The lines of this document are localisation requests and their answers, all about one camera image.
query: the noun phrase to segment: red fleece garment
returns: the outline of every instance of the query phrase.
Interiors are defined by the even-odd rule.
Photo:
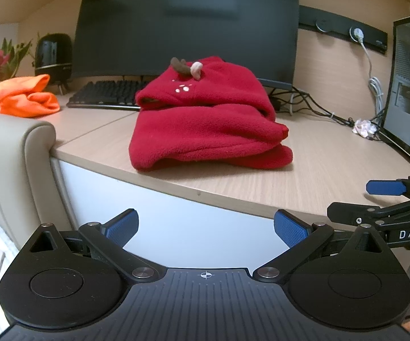
[[[280,144],[288,128],[274,122],[274,109],[254,74],[217,57],[200,62],[199,81],[169,67],[137,94],[142,110],[129,146],[134,168],[220,160],[276,169],[292,162],[292,151]]]

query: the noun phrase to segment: orange fabric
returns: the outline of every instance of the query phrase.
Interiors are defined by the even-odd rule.
[[[0,82],[0,114],[32,118],[60,110],[53,93],[42,92],[49,83],[48,74],[16,77]]]

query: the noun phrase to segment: speaker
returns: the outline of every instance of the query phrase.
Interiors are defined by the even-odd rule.
[[[34,74],[49,74],[49,84],[66,86],[72,73],[72,42],[64,33],[42,37],[36,47]]]

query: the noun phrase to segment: desk surface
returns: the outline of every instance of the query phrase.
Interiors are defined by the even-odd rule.
[[[56,128],[60,160],[163,193],[248,214],[272,217],[278,208],[326,215],[333,201],[391,205],[403,197],[365,194],[370,179],[410,175],[410,164],[386,144],[316,117],[279,116],[290,135],[293,164],[274,171],[221,163],[194,163],[149,173],[131,165],[128,145],[138,113],[63,109],[44,117]]]

